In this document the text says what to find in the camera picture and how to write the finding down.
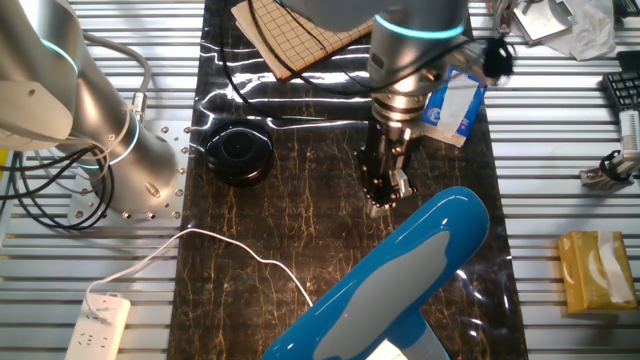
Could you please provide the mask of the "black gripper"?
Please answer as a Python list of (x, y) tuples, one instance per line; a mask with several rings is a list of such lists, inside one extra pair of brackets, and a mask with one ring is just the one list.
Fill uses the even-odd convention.
[[(365, 212), (371, 218), (384, 215), (399, 199), (417, 192), (405, 173), (413, 153), (420, 147), (420, 137), (409, 128), (370, 119), (364, 145), (356, 149), (362, 171)], [(391, 172), (394, 171), (394, 185)]]

